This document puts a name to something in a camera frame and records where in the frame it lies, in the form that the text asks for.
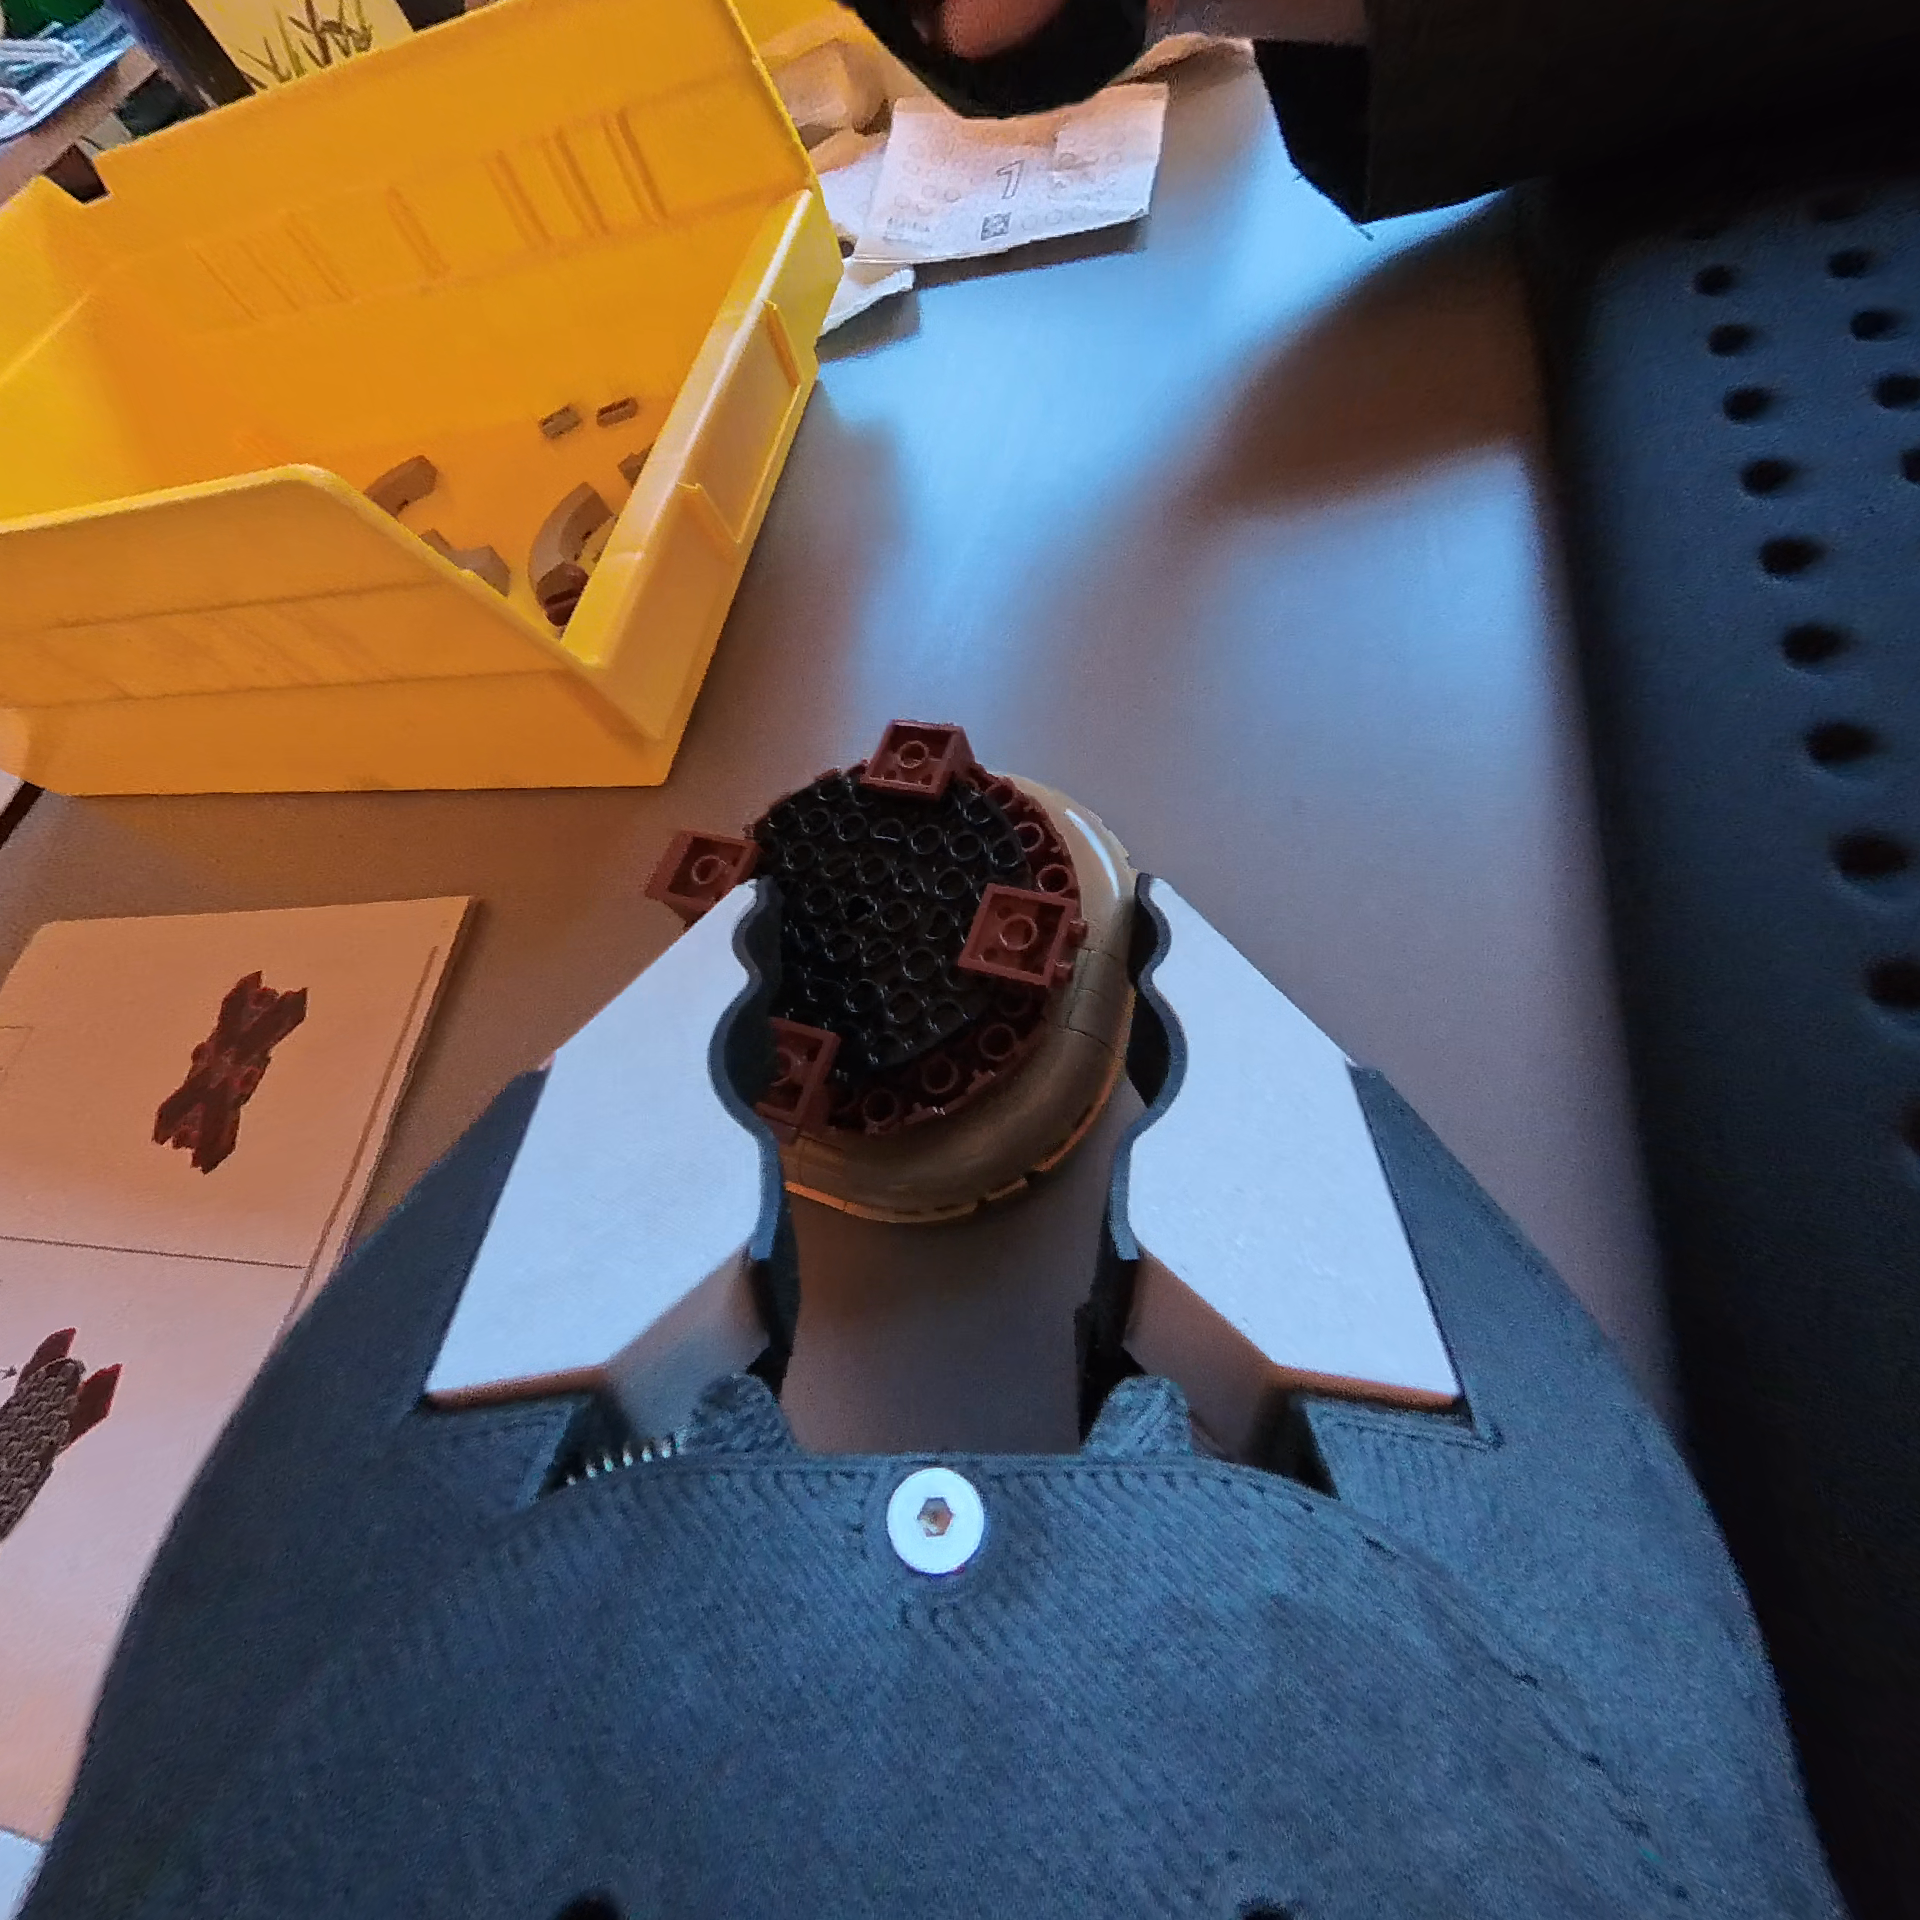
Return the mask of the scattered loose toy bricks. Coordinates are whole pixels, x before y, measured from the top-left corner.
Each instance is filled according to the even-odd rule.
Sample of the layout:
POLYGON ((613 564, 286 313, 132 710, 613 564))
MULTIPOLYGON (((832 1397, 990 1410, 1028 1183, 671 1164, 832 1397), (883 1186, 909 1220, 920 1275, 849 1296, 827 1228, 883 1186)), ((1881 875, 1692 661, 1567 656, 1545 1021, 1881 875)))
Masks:
POLYGON ((366 458, 363 494, 441 560, 561 629, 612 541, 662 409, 638 394, 445 431, 366 458))

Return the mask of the black dotted mat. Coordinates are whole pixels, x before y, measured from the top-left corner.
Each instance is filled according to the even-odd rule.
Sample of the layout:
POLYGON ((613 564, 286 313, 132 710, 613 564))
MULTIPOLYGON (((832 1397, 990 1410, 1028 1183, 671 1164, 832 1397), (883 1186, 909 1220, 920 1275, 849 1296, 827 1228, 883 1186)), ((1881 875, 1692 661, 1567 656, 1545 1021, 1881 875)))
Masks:
POLYGON ((1692 1457, 1916 1917, 1916 176, 1567 213, 1548 345, 1692 1457))

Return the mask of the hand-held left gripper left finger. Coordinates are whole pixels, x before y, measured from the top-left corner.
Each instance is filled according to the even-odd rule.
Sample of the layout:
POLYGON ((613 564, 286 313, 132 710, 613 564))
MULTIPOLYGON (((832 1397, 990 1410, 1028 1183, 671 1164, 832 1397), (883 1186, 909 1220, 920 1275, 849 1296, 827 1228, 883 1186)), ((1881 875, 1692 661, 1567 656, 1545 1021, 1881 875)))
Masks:
POLYGON ((601 1394, 662 1437, 713 1381, 792 1349, 780 1160, 756 1112, 777 948, 773 881, 743 881, 559 1048, 430 1405, 601 1394))

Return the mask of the person's right forearm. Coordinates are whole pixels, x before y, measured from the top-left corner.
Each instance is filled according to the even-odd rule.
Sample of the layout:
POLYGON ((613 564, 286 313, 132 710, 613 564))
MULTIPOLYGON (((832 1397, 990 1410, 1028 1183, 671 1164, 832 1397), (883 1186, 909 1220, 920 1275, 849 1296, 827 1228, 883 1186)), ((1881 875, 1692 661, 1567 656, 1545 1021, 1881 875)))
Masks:
POLYGON ((1377 223, 1914 104, 1916 3, 1362 3, 1254 56, 1298 169, 1377 223))

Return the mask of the person's right hand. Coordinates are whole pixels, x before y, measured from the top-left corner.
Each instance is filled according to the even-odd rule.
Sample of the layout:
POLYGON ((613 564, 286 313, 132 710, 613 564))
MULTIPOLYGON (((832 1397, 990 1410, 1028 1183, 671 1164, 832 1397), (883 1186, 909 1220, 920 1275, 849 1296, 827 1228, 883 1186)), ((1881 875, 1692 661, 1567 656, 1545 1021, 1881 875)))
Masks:
POLYGON ((935 39, 944 53, 976 61, 1012 53, 1064 8, 1064 3, 935 3, 935 39))

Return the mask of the open instruction booklet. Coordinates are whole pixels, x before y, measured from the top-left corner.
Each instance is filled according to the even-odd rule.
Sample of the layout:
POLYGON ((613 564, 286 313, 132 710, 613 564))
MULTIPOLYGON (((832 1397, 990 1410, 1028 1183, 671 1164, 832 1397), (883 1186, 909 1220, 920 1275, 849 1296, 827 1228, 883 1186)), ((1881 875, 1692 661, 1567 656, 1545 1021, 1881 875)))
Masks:
POLYGON ((363 1212, 467 898, 43 923, 5 979, 5 1828, 363 1212))

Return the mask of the yellow plastic bin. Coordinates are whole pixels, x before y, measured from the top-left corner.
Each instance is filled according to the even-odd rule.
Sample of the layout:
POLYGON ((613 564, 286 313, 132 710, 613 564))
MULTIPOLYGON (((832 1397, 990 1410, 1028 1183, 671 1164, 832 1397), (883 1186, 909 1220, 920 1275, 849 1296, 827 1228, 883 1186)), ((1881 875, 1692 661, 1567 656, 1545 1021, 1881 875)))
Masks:
POLYGON ((57 794, 659 782, 840 250, 732 3, 498 3, 5 206, 5 771, 57 794), (363 461, 638 394, 561 629, 363 461))

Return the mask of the black bamboo toy set box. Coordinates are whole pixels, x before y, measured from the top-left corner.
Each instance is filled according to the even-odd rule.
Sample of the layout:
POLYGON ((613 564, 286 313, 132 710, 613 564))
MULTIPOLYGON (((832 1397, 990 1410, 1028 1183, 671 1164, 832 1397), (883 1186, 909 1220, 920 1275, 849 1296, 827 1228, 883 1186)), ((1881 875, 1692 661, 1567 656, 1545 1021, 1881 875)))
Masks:
POLYGON ((415 33, 402 3, 114 3, 197 107, 244 100, 415 33))

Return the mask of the round toy brick model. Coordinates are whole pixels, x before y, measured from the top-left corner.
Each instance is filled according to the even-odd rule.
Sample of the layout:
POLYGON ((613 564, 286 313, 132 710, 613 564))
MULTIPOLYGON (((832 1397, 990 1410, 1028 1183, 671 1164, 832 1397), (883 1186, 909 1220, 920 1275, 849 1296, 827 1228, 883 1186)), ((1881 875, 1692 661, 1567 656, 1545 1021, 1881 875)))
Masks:
POLYGON ((648 898, 682 923, 773 881, 777 1066, 757 1112, 792 1196, 939 1224, 1055 1171, 1118 1090, 1136 867, 1102 815, 900 717, 743 832, 682 828, 648 898))

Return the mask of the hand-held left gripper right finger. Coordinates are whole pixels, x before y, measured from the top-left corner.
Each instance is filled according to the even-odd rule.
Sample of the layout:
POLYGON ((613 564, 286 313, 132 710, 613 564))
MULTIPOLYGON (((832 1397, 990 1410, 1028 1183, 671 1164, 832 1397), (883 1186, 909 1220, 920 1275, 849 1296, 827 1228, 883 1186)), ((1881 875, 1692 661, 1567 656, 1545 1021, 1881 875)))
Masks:
POLYGON ((1298 1397, 1456 1413, 1461 1376, 1354 1064, 1166 877, 1136 881, 1128 1079, 1079 1310, 1079 1427, 1184 1387, 1216 1454, 1269 1462, 1298 1397))

